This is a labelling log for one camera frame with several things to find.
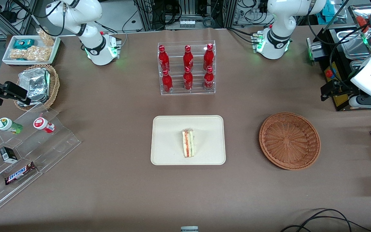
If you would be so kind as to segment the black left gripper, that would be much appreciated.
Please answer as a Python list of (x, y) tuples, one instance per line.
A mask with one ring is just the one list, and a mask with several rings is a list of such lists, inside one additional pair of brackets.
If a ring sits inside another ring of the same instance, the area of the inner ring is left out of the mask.
[(323, 92), (321, 92), (321, 101), (325, 101), (330, 97), (341, 96), (343, 94), (361, 94), (358, 87), (352, 85), (347, 86), (338, 82), (337, 80), (331, 80), (323, 86)]

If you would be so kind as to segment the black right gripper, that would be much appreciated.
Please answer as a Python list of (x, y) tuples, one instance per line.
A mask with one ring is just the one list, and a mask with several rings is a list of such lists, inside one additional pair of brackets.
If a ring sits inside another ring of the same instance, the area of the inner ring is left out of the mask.
[(0, 84), (0, 105), (3, 104), (3, 99), (14, 99), (14, 102), (20, 106), (29, 106), (31, 99), (27, 97), (28, 91), (16, 85), (11, 81), (6, 81)]

